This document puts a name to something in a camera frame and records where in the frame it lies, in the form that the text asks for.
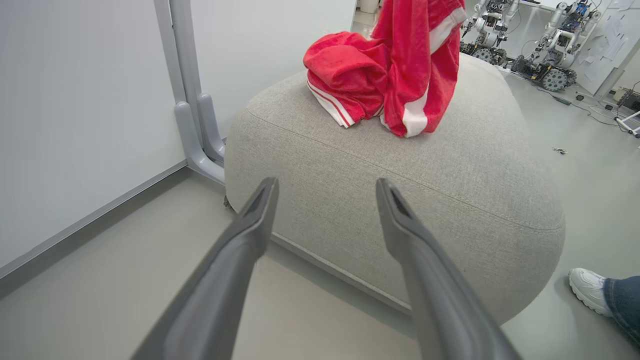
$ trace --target metal stand leg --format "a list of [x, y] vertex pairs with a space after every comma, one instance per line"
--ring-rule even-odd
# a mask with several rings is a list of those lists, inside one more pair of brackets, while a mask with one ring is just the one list
[[636, 117], [640, 115], [640, 111], [629, 116], [629, 117], [625, 117], [624, 119], [620, 119], [619, 117], [615, 118], [615, 121], [621, 126], [623, 127], [625, 130], [627, 130], [628, 133], [630, 133], [631, 135], [634, 135], [636, 138], [640, 138], [640, 134], [638, 134], [638, 131], [640, 130], [640, 127], [637, 127], [635, 129], [632, 129], [629, 125], [627, 125], [627, 121], [631, 120], [632, 118]]
[[218, 133], [213, 101], [211, 95], [203, 93], [200, 88], [198, 57], [191, 18], [191, 0], [169, 0], [169, 6], [182, 82], [187, 102], [191, 105], [191, 114], [195, 124], [200, 124], [203, 128], [202, 145], [204, 145], [206, 153], [214, 160], [223, 163], [225, 161], [225, 144]]
[[176, 101], [175, 118], [188, 166], [224, 185], [224, 168], [213, 162], [202, 150], [204, 146], [217, 161], [223, 162], [225, 159], [225, 146], [218, 133], [211, 96], [200, 91], [191, 3], [189, 0], [171, 0], [169, 3], [167, 0], [154, 0], [154, 4]]
[[184, 146], [184, 154], [187, 156], [187, 164], [195, 172], [198, 172], [217, 183], [225, 184], [225, 169], [214, 163], [207, 157], [193, 126], [193, 114], [191, 106], [184, 101], [175, 105], [175, 119], [178, 122], [180, 138]]

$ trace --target white wall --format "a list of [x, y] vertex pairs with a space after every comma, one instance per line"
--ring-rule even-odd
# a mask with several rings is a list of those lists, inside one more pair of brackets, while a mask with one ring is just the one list
[[[640, 51], [636, 52], [634, 57], [631, 58], [629, 64], [625, 67], [625, 72], [612, 90], [617, 90], [620, 87], [631, 89], [638, 81], [640, 81]], [[640, 89], [640, 84], [636, 85], [636, 91], [638, 89]]]
[[0, 2], [0, 267], [184, 159], [152, 1]]
[[321, 36], [349, 31], [356, 0], [191, 0], [202, 91], [211, 94], [222, 136], [263, 89], [304, 70]]

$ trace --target gray ottoman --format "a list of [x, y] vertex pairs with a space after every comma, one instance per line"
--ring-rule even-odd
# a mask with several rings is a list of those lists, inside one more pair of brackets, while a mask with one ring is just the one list
[[409, 309], [375, 198], [391, 179], [502, 324], [554, 271], [564, 243], [556, 189], [520, 108], [491, 65], [461, 54], [435, 133], [398, 138], [378, 119], [338, 126], [306, 74], [254, 97], [227, 138], [227, 196], [239, 209], [262, 178], [280, 179], [274, 240], [382, 301]]

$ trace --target shoe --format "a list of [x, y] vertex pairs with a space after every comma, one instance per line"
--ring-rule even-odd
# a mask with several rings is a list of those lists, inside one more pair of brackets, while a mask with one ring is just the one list
[[604, 299], [605, 280], [606, 277], [587, 269], [575, 268], [569, 270], [569, 286], [571, 286], [575, 296], [591, 310], [610, 318], [613, 314]]

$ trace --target red towel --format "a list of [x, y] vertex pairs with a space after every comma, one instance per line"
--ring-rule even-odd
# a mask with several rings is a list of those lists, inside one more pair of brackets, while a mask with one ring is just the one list
[[380, 115], [397, 136], [432, 133], [456, 87], [465, 17], [462, 0], [384, 0], [372, 40], [343, 32], [311, 45], [307, 85], [344, 127]]

